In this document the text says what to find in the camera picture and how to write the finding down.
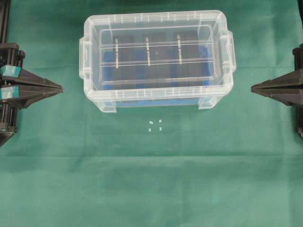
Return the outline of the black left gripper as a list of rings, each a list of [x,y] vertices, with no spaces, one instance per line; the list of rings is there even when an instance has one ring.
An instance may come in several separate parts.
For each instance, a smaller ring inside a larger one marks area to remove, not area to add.
[[[61,85],[22,69],[24,58],[25,53],[16,43],[0,45],[1,132],[16,132],[17,109],[26,109],[33,103],[63,92]]]

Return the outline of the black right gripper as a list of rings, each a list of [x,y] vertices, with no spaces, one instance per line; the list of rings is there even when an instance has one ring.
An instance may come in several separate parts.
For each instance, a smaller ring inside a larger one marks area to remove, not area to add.
[[[278,78],[266,80],[251,87],[253,93],[269,97],[286,106],[302,106],[303,91],[303,44],[292,50],[294,70]]]

